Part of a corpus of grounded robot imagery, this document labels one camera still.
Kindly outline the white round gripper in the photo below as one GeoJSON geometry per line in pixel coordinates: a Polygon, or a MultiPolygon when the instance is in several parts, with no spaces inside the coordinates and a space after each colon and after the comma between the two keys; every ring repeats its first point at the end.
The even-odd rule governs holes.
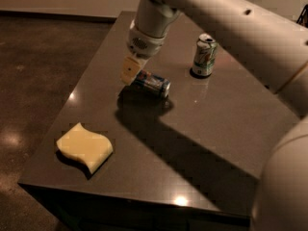
{"type": "MultiPolygon", "coordinates": [[[[138,58],[149,59],[162,48],[166,33],[165,27],[158,21],[141,23],[137,19],[131,22],[127,46],[132,54],[138,58]]],[[[120,74],[121,81],[130,86],[142,69],[139,59],[126,57],[120,74]]]]}

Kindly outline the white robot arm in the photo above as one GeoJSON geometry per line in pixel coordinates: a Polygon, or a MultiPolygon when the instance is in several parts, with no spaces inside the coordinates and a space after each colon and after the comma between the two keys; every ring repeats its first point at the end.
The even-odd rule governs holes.
{"type": "Polygon", "coordinates": [[[308,231],[308,29],[246,0],[140,0],[121,79],[131,84],[184,13],[296,115],[265,164],[249,231],[308,231]]]}

